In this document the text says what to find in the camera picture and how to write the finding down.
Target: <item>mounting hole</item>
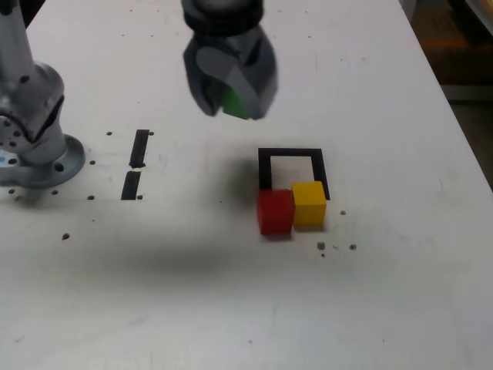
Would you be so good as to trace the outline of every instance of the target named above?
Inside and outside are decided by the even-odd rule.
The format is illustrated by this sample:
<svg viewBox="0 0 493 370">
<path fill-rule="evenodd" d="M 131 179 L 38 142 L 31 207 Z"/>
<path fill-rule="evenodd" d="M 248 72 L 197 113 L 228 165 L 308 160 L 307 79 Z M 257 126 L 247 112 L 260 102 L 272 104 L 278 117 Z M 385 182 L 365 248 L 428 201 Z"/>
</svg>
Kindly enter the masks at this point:
<svg viewBox="0 0 493 370">
<path fill-rule="evenodd" d="M 61 164 L 61 163 L 55 163 L 55 171 L 58 171 L 58 172 L 63 172 L 63 170 L 65 169 L 65 167 Z"/>
</svg>

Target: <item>cube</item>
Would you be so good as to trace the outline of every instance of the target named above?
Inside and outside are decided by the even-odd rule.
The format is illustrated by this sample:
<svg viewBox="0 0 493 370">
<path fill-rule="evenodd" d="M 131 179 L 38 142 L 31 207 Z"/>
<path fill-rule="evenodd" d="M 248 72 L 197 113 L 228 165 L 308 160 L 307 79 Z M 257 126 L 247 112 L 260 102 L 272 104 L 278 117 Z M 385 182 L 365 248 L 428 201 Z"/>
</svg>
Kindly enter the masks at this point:
<svg viewBox="0 0 493 370">
<path fill-rule="evenodd" d="M 293 183 L 294 226 L 318 226 L 325 222 L 327 202 L 320 181 Z"/>
<path fill-rule="evenodd" d="M 257 216 L 262 235 L 290 234 L 294 220 L 291 190 L 261 190 Z"/>
</svg>

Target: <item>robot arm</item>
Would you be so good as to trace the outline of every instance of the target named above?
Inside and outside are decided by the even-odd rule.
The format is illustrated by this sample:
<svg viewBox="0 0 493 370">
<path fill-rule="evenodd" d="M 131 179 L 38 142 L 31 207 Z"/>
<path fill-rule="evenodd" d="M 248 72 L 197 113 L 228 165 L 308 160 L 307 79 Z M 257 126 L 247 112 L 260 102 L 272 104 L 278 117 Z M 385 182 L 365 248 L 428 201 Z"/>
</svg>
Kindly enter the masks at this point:
<svg viewBox="0 0 493 370">
<path fill-rule="evenodd" d="M 18 0 L 0 0 L 0 144 L 19 161 L 0 169 L 0 185 L 53 187 L 82 168 L 82 145 L 60 128 L 64 90 L 52 67 L 33 61 Z"/>
</svg>

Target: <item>yellow cube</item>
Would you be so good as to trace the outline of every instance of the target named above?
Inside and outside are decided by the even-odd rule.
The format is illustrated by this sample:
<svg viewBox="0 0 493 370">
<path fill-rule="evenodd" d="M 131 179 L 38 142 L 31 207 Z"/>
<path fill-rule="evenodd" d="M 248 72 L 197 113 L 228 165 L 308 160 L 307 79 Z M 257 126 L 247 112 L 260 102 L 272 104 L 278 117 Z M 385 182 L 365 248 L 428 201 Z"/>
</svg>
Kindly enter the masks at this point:
<svg viewBox="0 0 493 370">
<path fill-rule="evenodd" d="M 320 181 L 293 183 L 294 226 L 323 225 L 327 202 Z"/>
</svg>

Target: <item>black tape strip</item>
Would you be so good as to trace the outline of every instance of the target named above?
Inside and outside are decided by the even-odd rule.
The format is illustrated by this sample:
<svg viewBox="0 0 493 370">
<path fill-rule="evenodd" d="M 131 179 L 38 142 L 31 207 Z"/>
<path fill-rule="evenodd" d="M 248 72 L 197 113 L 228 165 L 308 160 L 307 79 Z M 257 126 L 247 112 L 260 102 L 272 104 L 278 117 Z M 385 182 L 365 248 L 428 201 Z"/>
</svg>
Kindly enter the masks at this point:
<svg viewBox="0 0 493 370">
<path fill-rule="evenodd" d="M 309 156 L 314 179 L 322 183 L 325 199 L 330 200 L 322 149 L 259 148 L 259 188 L 261 190 L 272 190 L 272 166 L 270 164 L 272 156 Z"/>
<path fill-rule="evenodd" d="M 136 200 L 139 189 L 140 172 L 129 171 L 126 173 L 123 184 L 122 200 Z"/>
<path fill-rule="evenodd" d="M 145 167 L 144 157 L 146 156 L 147 140 L 149 139 L 148 129 L 138 129 L 136 139 L 133 142 L 132 154 L 130 155 L 129 165 L 132 168 Z"/>
</svg>

